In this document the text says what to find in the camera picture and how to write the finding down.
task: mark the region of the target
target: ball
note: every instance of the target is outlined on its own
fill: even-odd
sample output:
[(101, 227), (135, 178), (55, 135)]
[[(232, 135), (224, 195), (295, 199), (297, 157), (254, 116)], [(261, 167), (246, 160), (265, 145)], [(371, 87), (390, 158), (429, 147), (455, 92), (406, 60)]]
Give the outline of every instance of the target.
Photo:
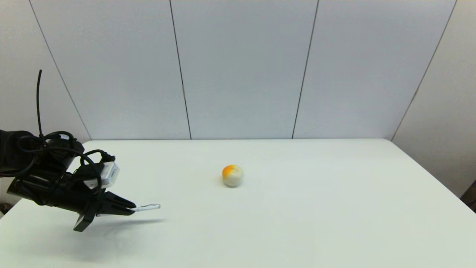
[(223, 182), (231, 187), (237, 186), (243, 181), (243, 170), (237, 165), (226, 166), (221, 174)]

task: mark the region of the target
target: white wall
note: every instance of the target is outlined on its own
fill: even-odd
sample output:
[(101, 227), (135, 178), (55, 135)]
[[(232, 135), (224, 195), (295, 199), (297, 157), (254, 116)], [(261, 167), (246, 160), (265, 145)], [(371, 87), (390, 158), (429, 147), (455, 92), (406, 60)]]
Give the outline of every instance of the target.
[(170, 3), (33, 0), (92, 139), (189, 139)]
[(393, 142), (461, 196), (476, 179), (476, 1), (456, 3)]
[(291, 138), (316, 0), (174, 0), (193, 139)]
[(453, 5), (320, 0), (294, 137), (391, 139)]

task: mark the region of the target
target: wall seam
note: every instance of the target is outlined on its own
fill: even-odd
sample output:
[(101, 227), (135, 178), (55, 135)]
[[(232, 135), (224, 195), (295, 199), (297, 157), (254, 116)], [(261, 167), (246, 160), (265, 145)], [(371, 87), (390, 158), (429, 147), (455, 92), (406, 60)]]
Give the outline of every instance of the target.
[(59, 77), (61, 78), (61, 81), (63, 81), (63, 85), (66, 89), (66, 92), (69, 95), (69, 98), (71, 99), (71, 102), (73, 103), (74, 109), (76, 109), (76, 112), (78, 113), (79, 119), (81, 120), (81, 123), (84, 126), (84, 130), (86, 130), (86, 133), (88, 134), (89, 139), (92, 140), (91, 134), (89, 134), (89, 131), (88, 131), (88, 128), (86, 127), (86, 124), (84, 124), (84, 120), (81, 117), (81, 114), (79, 113), (78, 107), (74, 103), (73, 97), (71, 96), (71, 93), (69, 92), (68, 87), (66, 86), (66, 83), (64, 82), (63, 75), (61, 75), (60, 69), (58, 68), (58, 65), (56, 64), (55, 58), (53, 57), (53, 53), (51, 52), (50, 46), (48, 45), (48, 42), (46, 41), (45, 34), (43, 33), (43, 29), (41, 28), (41, 25), (40, 25), (40, 21), (38, 21), (38, 17), (36, 16), (35, 10), (33, 9), (33, 4), (31, 3), (31, 0), (28, 0), (28, 2), (30, 2), (30, 7), (31, 7), (31, 10), (33, 11), (33, 15), (35, 16), (36, 23), (38, 24), (38, 27), (40, 28), (41, 35), (43, 36), (43, 39), (46, 43), (46, 47), (48, 48), (48, 51), (50, 52), (51, 58), (53, 59), (53, 62), (55, 63), (56, 70), (58, 71)]
[(408, 105), (407, 110), (406, 110), (405, 113), (403, 114), (402, 120), (401, 120), (400, 123), (398, 124), (397, 129), (396, 129), (395, 132), (393, 133), (392, 139), (391, 139), (390, 141), (393, 141), (393, 139), (395, 139), (395, 135), (397, 134), (397, 132), (398, 132), (400, 126), (402, 125), (402, 122), (403, 122), (403, 120), (405, 119), (405, 116), (407, 115), (408, 110), (410, 110), (410, 107), (412, 106), (413, 100), (414, 100), (415, 97), (417, 96), (418, 90), (420, 89), (420, 86), (421, 86), (423, 80), (425, 79), (426, 72), (427, 72), (428, 69), (430, 68), (431, 62), (433, 61), (433, 58), (435, 57), (435, 54), (436, 54), (436, 51), (438, 50), (438, 47), (439, 47), (439, 45), (440, 45), (440, 42), (441, 42), (441, 40), (443, 39), (443, 35), (445, 34), (446, 28), (448, 27), (449, 20), (451, 19), (451, 15), (453, 15), (453, 11), (455, 10), (455, 6), (456, 6), (456, 3), (457, 3), (457, 2), (458, 2), (458, 0), (455, 0), (455, 3), (453, 4), (453, 8), (451, 9), (451, 12), (450, 12), (450, 14), (449, 14), (449, 16), (448, 16), (448, 20), (446, 21), (446, 25), (445, 25), (445, 27), (443, 28), (443, 32), (441, 33), (440, 40), (438, 40), (438, 43), (436, 44), (436, 47), (435, 47), (435, 51), (433, 51), (433, 55), (431, 56), (430, 62), (428, 63), (428, 66), (426, 67), (425, 72), (423, 73), (423, 76), (422, 76), (422, 78), (421, 78), (421, 80), (420, 80), (420, 83), (418, 84), (418, 87), (416, 88), (415, 94), (413, 94), (413, 98), (412, 98), (412, 100), (410, 101), (410, 104)]
[(309, 53), (311, 52), (312, 37), (314, 35), (314, 27), (316, 26), (316, 17), (317, 17), (317, 9), (318, 8), (319, 8), (319, 0), (317, 0), (317, 3), (316, 3), (316, 11), (314, 13), (314, 21), (312, 23), (311, 38), (309, 39), (309, 47), (307, 49), (306, 64), (304, 65), (304, 73), (303, 73), (303, 76), (302, 76), (301, 91), (299, 92), (299, 100), (297, 102), (296, 117), (294, 118), (294, 127), (293, 127), (293, 134), (291, 136), (291, 139), (294, 139), (294, 132), (296, 130), (296, 122), (298, 121), (298, 116), (297, 115), (299, 113), (299, 106), (301, 105), (302, 89), (304, 87), (304, 79), (306, 78), (307, 62), (309, 61)]

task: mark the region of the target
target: dark object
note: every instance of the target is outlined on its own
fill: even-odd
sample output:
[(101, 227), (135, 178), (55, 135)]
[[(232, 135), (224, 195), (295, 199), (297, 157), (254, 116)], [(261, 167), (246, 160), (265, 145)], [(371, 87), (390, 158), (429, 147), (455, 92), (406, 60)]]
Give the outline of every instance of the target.
[(471, 210), (476, 212), (476, 181), (461, 196), (461, 201), (465, 203)]
[[(41, 70), (38, 76), (37, 105)], [(79, 213), (75, 231), (82, 232), (96, 214), (131, 215), (136, 205), (102, 189), (101, 171), (105, 162), (114, 156), (102, 150), (83, 153), (84, 148), (68, 132), (41, 131), (40, 111), (37, 107), (40, 134), (27, 131), (0, 130), (0, 177), (15, 177), (7, 192), (33, 200), (40, 206), (55, 206)], [(101, 161), (94, 163), (88, 155), (101, 153)], [(69, 173), (67, 169), (75, 157), (81, 157), (81, 167)], [(85, 180), (96, 179), (90, 189)]]
[(8, 203), (2, 203), (0, 204), (0, 212), (5, 215), (7, 212), (10, 211), (10, 209), (12, 208), (13, 206), (8, 204)]

